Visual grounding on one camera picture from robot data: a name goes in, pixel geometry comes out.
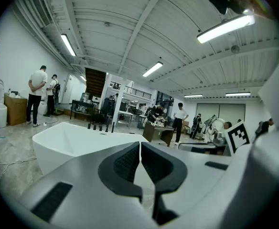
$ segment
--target person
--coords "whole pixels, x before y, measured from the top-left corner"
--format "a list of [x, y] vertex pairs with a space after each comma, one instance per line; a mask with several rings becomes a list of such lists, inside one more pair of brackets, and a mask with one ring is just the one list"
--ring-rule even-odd
[[267, 121], [264, 121], [261, 125], [260, 131], [257, 133], [256, 138], [258, 138], [260, 135], [265, 134], [269, 131], [269, 126], [273, 126], [273, 120], [270, 118]]
[[173, 114], [174, 121], [172, 124], [172, 127], [174, 129], [177, 128], [177, 136], [176, 136], [175, 145], [178, 145], [179, 141], [180, 141], [182, 123], [185, 119], [188, 118], [187, 112], [183, 109], [183, 103], [178, 103], [178, 107], [179, 107], [179, 110], [177, 110], [177, 112]]
[[115, 95], [114, 95], [114, 100], [115, 100], [115, 102], [117, 102], [117, 98], [118, 98], [118, 94], [115, 94]]
[[46, 88], [47, 90], [47, 113], [44, 114], [44, 116], [46, 117], [50, 117], [50, 115], [54, 114], [54, 86], [56, 86], [58, 84], [58, 80], [57, 80], [57, 75], [54, 74], [52, 76], [52, 82], [50, 82], [49, 87]]
[[195, 123], [197, 123], [196, 124], [197, 125], [196, 130], [189, 134], [189, 137], [193, 138], [193, 139], [195, 139], [195, 137], [196, 137], [196, 134], [197, 134], [198, 129], [199, 129], [199, 124], [202, 124], [202, 122], [201, 122], [201, 114], [198, 114], [198, 116], [193, 119], [193, 124], [195, 124]]
[[162, 117], [163, 114], [164, 103], [160, 101], [160, 103], [156, 106], [153, 106], [151, 110], [148, 112], [147, 118], [144, 120], [143, 126], [147, 122], [154, 123], [158, 118]]
[[28, 85], [30, 87], [29, 90], [29, 98], [27, 104], [27, 124], [31, 123], [31, 107], [33, 106], [33, 127], [37, 127], [40, 124], [37, 123], [37, 115], [38, 115], [38, 107], [40, 105], [41, 97], [42, 97], [42, 87], [47, 83], [47, 74], [46, 74], [46, 66], [42, 65], [40, 70], [35, 71], [29, 78]]

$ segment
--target desk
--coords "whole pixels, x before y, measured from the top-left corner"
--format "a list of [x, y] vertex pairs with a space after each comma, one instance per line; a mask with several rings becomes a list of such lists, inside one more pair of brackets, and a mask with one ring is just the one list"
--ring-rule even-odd
[[[84, 106], [84, 107], [87, 107], [87, 108], [92, 108], [92, 112], [90, 114], [87, 114], [87, 113], [82, 113], [82, 112], [78, 112], [78, 111], [75, 111], [74, 110], [74, 105], [80, 105], [80, 106]], [[94, 116], [94, 112], [95, 112], [95, 105], [94, 104], [89, 104], [89, 103], [86, 103], [86, 102], [81, 102], [81, 101], [78, 101], [78, 100], [73, 100], [72, 101], [72, 108], [71, 108], [71, 116], [69, 119], [72, 119], [72, 113], [75, 113], [75, 118], [76, 118], [76, 113], [80, 113], [82, 115], [90, 115], [90, 116]]]
[[119, 115], [124, 115], [125, 117], [128, 116], [128, 122], [119, 122], [121, 124], [127, 124], [128, 125], [128, 128], [130, 128], [130, 124], [131, 124], [131, 120], [132, 120], [132, 117], [133, 117], [133, 114], [132, 113], [129, 113], [129, 112], [125, 112], [125, 111], [120, 111], [118, 112], [118, 117], [117, 117], [117, 121], [116, 121], [116, 124], [118, 123], [118, 120], [119, 120]]
[[138, 129], [144, 129], [144, 120], [146, 119], [147, 117], [144, 116], [144, 115], [139, 115], [139, 122], [138, 122]]
[[174, 129], [172, 127], [154, 126], [150, 123], [145, 124], [143, 137], [151, 143], [166, 143], [169, 147], [172, 140]]

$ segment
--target fluorescent light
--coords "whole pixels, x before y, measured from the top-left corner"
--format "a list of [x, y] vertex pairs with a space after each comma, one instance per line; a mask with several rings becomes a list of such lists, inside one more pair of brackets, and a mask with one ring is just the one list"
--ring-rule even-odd
[[232, 93], [232, 94], [225, 94], [226, 97], [231, 97], [231, 96], [249, 96], [251, 93]]
[[67, 35], [66, 34], [61, 34], [61, 38], [64, 41], [65, 46], [67, 47], [67, 49], [69, 50], [71, 55], [73, 55], [75, 57], [76, 56], [75, 51], [73, 50], [72, 45], [69, 42], [69, 39], [68, 39]]
[[148, 70], [146, 73], [143, 74], [144, 77], [147, 77], [151, 73], [155, 72], [157, 69], [162, 67], [163, 64], [161, 62], [157, 62], [150, 70]]
[[197, 94], [197, 95], [185, 95], [184, 97], [203, 97], [202, 94]]
[[199, 40], [199, 42], [205, 43], [215, 37], [221, 36], [230, 31], [235, 31], [248, 25], [252, 25], [254, 23], [255, 19], [253, 15], [241, 15], [212, 27], [211, 29], [198, 35], [197, 39]]

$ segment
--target backpack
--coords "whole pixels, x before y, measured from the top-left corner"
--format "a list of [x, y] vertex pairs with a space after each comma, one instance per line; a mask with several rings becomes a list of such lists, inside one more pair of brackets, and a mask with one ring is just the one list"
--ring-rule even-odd
[[193, 121], [193, 125], [195, 125], [195, 126], [197, 126], [197, 125], [198, 125], [198, 119], [197, 119], [197, 117], [194, 119], [194, 121]]
[[57, 80], [55, 80], [57, 82], [57, 84], [53, 87], [53, 94], [54, 95], [58, 95], [60, 92], [60, 84], [58, 83]]

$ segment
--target black pants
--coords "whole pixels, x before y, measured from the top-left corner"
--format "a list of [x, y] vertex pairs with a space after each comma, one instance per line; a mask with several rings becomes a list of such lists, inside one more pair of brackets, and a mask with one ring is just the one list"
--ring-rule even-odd
[[180, 141], [181, 130], [182, 130], [182, 119], [175, 118], [173, 121], [172, 127], [174, 129], [177, 128], [177, 136], [176, 136], [176, 143]]
[[53, 115], [54, 114], [54, 96], [49, 95], [47, 99], [47, 114]]
[[197, 132], [198, 132], [198, 129], [199, 129], [199, 126], [197, 126], [197, 128], [196, 128], [196, 130], [195, 130], [194, 132], [191, 132], [191, 133], [189, 134], [189, 137], [190, 137], [190, 138], [193, 137], [193, 139], [195, 139], [195, 136], [196, 136], [196, 134], [197, 134]]
[[41, 96], [29, 94], [28, 103], [27, 103], [27, 121], [30, 121], [31, 108], [33, 106], [33, 123], [36, 124], [36, 117], [38, 115], [38, 108], [40, 105]]

